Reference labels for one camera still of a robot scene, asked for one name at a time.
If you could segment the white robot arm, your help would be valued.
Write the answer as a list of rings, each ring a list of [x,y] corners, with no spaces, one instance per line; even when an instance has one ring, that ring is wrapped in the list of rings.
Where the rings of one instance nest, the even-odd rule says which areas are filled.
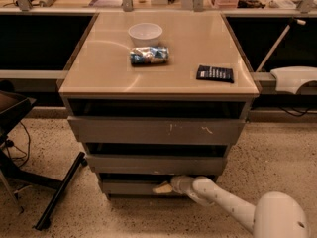
[[[218,204],[254,238],[309,238],[306,214],[291,196],[271,191],[256,205],[222,189],[208,177],[174,176],[153,188],[155,194],[185,194],[204,206]]]

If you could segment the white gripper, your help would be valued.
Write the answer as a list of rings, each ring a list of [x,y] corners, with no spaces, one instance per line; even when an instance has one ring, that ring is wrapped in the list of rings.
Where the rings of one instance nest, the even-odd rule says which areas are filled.
[[[199,181],[199,177],[194,178],[190,176],[174,176],[169,182],[163,182],[153,188],[155,194],[168,194],[173,191],[179,194],[186,194],[188,196],[196,196],[197,191],[193,185],[196,181]]]

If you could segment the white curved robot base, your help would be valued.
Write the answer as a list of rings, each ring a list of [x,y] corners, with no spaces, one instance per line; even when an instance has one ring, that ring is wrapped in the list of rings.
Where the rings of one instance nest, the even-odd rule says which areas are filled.
[[[317,68],[311,66],[288,66],[272,69],[276,80],[275,90],[296,94],[306,83],[317,81]]]

